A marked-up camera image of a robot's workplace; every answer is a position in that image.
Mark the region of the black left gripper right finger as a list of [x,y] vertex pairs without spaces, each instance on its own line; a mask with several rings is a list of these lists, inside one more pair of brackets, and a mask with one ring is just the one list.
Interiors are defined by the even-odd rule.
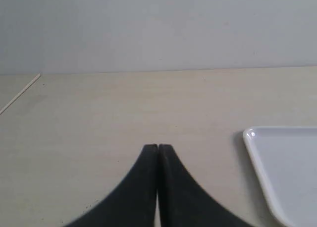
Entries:
[[249,227],[193,179],[169,144],[158,146],[158,208],[162,227]]

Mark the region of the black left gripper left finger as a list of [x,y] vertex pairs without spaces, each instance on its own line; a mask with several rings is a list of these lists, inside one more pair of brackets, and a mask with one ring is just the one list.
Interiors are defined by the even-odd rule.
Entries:
[[68,227],[153,227],[157,201],[158,145],[145,145],[119,185]]

